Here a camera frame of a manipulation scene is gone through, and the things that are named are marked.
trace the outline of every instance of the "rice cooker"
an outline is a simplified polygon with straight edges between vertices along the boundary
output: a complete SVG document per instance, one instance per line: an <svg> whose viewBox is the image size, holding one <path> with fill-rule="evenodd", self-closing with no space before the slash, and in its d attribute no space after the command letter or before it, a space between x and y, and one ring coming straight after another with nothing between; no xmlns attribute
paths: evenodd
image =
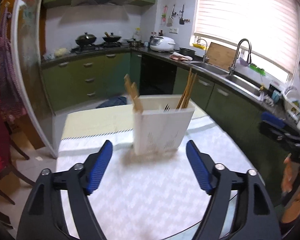
<svg viewBox="0 0 300 240"><path fill-rule="evenodd" d="M155 51L172 51L176 43L169 37L155 37L150 42L150 49Z"/></svg>

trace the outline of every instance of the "white tablecloth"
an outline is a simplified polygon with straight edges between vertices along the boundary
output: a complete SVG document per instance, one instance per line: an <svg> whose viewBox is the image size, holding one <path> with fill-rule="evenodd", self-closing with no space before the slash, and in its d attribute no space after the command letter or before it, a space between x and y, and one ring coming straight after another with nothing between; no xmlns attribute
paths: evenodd
<svg viewBox="0 0 300 240"><path fill-rule="evenodd" d="M208 117L191 120L175 152L135 156L132 131L61 141L57 171L83 163L104 141L114 145L113 156L99 189L89 196L95 216L108 240L164 239L198 223L210 197L200 189L186 157L192 139L201 152L230 170L253 168L231 138ZM67 192L61 192L69 233L78 237Z"/></svg>

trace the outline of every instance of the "gas stove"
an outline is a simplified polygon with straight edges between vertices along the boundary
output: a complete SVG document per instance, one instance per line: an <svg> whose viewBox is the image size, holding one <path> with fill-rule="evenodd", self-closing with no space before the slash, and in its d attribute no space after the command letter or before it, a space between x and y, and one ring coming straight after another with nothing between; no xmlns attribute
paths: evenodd
<svg viewBox="0 0 300 240"><path fill-rule="evenodd" d="M82 46L82 47L76 47L71 49L71 53L76 53L76 54L83 54L95 50L103 50L103 49L109 49L109 48L120 48L121 43L120 42L104 42L102 44L90 44L87 46Z"/></svg>

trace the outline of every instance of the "wooden chopstick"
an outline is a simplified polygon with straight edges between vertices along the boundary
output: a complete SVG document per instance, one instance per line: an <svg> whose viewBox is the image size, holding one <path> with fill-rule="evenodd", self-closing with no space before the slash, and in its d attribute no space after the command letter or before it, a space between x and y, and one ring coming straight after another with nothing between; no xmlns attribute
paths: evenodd
<svg viewBox="0 0 300 240"><path fill-rule="evenodd" d="M179 108L180 108L180 106L181 106L181 104L182 104L182 101L183 101L183 99L184 99L184 97L185 97L185 95L186 95L188 86L189 86L189 84L190 84L191 71L192 71L192 68L190 68L190 70L189 70L188 79L187 79L187 84L186 84L185 90L183 91L183 94L182 94L182 96L181 96L181 98L180 98L180 100L179 100L179 103L178 103L176 109L179 109Z"/></svg>
<svg viewBox="0 0 300 240"><path fill-rule="evenodd" d="M143 112L143 106L142 106L141 100L139 98L139 92L138 92L137 84L135 82L132 83L131 89L132 89L132 94L134 96L134 101L135 101L137 110L142 113Z"/></svg>
<svg viewBox="0 0 300 240"><path fill-rule="evenodd" d="M191 86L190 86L190 89L188 90L189 93L188 93L188 97L186 99L186 105L185 105L185 108L188 107L188 103L189 103L189 100L190 100L190 96L191 96L191 92L192 92L192 88L193 88L193 85L194 85L194 82L195 82L195 79L197 78L197 73L194 75L194 78L192 80L192 83L191 83Z"/></svg>
<svg viewBox="0 0 300 240"><path fill-rule="evenodd" d="M191 76L190 76L189 84L187 86L187 91L186 91L185 98L183 100L181 108L185 108L185 106L186 106L186 102L187 102L187 98L188 98L188 95L189 95L189 90L190 90L190 87L191 87L193 76L194 76L194 73L192 73Z"/></svg>
<svg viewBox="0 0 300 240"><path fill-rule="evenodd" d="M140 98L139 98L139 93L138 93L138 88L137 88L137 85L136 83L134 82L133 84L131 84L131 80L130 80L130 77L128 74L125 75L124 77L124 86L126 88L126 91L128 92L128 94L130 95L132 101L133 101L133 108L136 110L136 111L139 111L139 112L143 112L143 106L142 106L142 103L140 101Z"/></svg>

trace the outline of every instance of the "cutting board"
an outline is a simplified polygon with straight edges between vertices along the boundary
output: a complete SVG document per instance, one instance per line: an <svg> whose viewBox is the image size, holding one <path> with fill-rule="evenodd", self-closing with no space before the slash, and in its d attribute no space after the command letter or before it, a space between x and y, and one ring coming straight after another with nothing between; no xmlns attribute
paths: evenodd
<svg viewBox="0 0 300 240"><path fill-rule="evenodd" d="M212 42L208 48L207 57L210 64L229 70L235 57L235 50Z"/></svg>

